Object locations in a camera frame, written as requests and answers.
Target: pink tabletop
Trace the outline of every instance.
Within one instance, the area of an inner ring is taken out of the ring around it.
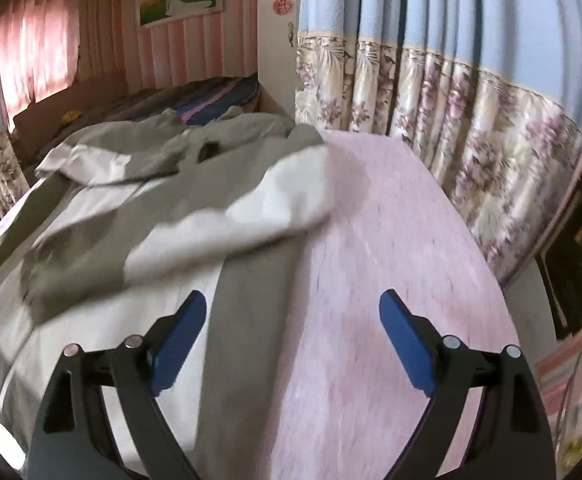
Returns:
[[[478,246],[415,155],[387,137],[322,135],[337,205],[299,266],[257,476],[382,480],[427,404],[379,322],[382,292],[471,348],[518,338]],[[459,465],[478,401],[469,396],[441,473]]]

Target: blue gripper pad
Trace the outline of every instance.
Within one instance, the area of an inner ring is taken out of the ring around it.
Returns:
[[[153,356],[149,381],[149,390],[153,397],[173,386],[207,319],[207,302],[203,294],[195,290],[191,296],[192,301],[186,311]]]
[[[389,291],[380,296],[379,309],[382,326],[385,327],[386,335],[389,336],[411,384],[422,390],[427,397],[431,397],[437,387],[433,359],[409,320],[411,314],[406,306],[403,308],[397,303]]]

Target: white wall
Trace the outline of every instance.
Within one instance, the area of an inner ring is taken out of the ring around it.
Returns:
[[[290,14],[278,16],[274,0],[258,0],[258,79],[262,88],[260,110],[295,115],[295,46],[289,43],[289,22],[297,35],[300,0]]]

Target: pink curtain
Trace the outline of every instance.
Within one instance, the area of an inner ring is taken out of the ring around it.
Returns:
[[[78,0],[4,0],[0,4],[0,77],[8,113],[67,88],[80,46]]]

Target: pink striped wallpaper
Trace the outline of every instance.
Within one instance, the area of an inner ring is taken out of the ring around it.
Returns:
[[[124,70],[124,57],[114,50],[115,12],[114,0],[80,0],[79,81]]]
[[[224,1],[223,12],[140,30],[135,0],[111,0],[112,49],[116,65],[123,60],[129,91],[254,73],[257,0]]]

